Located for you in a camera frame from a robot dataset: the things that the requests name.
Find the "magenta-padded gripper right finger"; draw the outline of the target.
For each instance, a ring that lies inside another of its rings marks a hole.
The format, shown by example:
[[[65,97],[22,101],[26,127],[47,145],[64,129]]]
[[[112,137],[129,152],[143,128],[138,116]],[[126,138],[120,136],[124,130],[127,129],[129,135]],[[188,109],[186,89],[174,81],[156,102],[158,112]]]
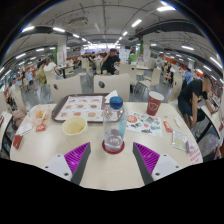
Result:
[[[182,169],[168,154],[158,154],[137,142],[133,143],[133,154],[145,185]]]

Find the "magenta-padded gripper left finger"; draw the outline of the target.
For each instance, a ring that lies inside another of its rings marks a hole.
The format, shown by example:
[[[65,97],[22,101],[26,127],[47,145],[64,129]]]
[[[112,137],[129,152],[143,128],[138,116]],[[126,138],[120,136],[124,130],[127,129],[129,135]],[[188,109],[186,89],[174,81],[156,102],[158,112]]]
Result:
[[[43,166],[43,169],[79,185],[90,153],[90,143],[87,142],[65,155],[56,154]]]

